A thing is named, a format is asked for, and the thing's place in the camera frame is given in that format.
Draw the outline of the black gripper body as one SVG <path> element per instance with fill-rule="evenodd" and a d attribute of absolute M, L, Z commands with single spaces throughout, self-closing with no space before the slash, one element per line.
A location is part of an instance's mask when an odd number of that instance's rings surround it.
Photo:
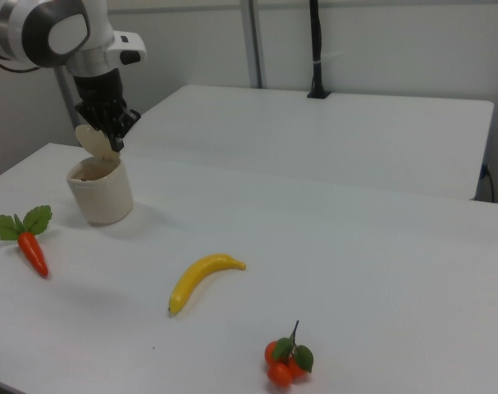
<path fill-rule="evenodd" d="M 82 117 L 102 115 L 103 111 L 122 113 L 126 109 L 123 84 L 117 68 L 100 76 L 74 76 L 75 87 L 81 101 L 75 109 Z"/>

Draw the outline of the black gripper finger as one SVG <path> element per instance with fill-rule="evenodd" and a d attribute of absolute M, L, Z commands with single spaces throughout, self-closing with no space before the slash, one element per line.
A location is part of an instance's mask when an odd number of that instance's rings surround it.
<path fill-rule="evenodd" d="M 111 148 L 118 148 L 118 141 L 114 135 L 112 119 L 107 108 L 99 103 L 80 102 L 75 110 L 97 131 L 101 131 L 108 138 Z"/>
<path fill-rule="evenodd" d="M 139 121 L 141 114 L 126 106 L 126 103 L 111 103 L 108 111 L 107 137 L 114 152 L 124 148 L 124 139 Z"/>

